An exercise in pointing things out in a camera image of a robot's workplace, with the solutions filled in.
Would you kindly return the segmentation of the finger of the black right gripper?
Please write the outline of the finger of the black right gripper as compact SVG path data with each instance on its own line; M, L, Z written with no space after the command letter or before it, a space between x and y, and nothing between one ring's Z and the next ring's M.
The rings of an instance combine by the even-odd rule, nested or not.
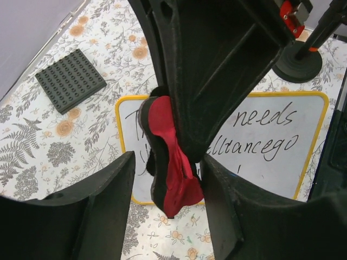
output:
M199 162L294 37L276 1L130 1L166 87L180 148Z

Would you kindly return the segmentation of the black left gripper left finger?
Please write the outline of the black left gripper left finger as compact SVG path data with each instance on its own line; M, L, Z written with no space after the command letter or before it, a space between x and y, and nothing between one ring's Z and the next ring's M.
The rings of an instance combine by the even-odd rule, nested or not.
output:
M126 152L44 199L1 198L1 259L119 259L136 160Z

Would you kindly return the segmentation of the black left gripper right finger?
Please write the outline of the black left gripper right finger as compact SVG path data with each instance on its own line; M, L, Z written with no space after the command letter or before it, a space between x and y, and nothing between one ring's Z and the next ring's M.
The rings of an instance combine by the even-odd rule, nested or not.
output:
M346 259L346 192L307 203L266 191L202 159L216 259Z

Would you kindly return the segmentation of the red black felt eraser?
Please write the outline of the red black felt eraser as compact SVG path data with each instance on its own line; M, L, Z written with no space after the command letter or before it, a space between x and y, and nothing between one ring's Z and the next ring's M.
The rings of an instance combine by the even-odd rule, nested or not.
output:
M153 176L152 201L173 219L182 207L195 205L204 196L196 165L178 144L167 88L151 92L139 109L138 123L150 144L146 170Z

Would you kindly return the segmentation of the yellow framed small whiteboard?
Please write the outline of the yellow framed small whiteboard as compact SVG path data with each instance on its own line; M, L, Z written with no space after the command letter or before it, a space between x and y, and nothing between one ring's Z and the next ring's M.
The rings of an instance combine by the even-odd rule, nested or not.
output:
M153 205L146 171L150 145L137 120L147 95L124 96L115 105L122 152L134 151L132 200ZM251 93L224 123L207 153L253 184L297 199L319 137L329 99L322 92Z

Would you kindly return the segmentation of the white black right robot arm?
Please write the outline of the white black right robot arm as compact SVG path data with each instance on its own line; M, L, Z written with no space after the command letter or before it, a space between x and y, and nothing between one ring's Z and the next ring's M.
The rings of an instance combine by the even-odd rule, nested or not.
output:
M255 93L269 72L316 79L317 43L301 42L309 1L130 1L158 86L123 99L125 148L136 151L132 199L142 205L202 202L208 154L261 188L294 199L324 123L330 128L314 171L313 195L346 187L346 88Z

